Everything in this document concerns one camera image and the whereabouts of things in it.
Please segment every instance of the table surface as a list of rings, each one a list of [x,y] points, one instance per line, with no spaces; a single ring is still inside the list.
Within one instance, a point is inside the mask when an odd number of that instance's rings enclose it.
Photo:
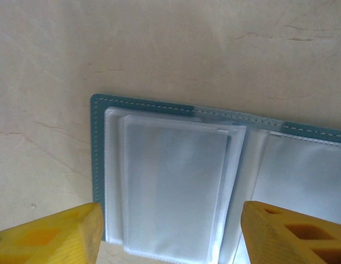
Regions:
[[[341,129],[341,0],[0,1],[0,230],[92,200],[97,92]]]

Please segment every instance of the beige surface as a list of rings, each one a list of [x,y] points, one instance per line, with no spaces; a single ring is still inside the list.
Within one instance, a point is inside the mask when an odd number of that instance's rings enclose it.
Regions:
[[[0,0],[0,230],[91,201],[95,92],[341,129],[341,0]]]

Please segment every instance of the teal leather binding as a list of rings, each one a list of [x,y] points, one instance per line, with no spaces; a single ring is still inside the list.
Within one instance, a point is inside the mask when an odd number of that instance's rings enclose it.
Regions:
[[[188,117],[207,117],[218,120],[231,120],[242,125],[254,126],[289,135],[310,139],[327,140],[341,143],[341,130],[319,128],[316,126],[284,122],[282,120],[259,117],[252,114],[228,111],[224,109],[190,106],[185,104],[151,101],[115,95],[95,94],[91,97],[91,158],[93,201],[101,203],[105,210],[104,194],[104,142],[105,110],[108,107],[120,107],[140,111],[166,113]]]

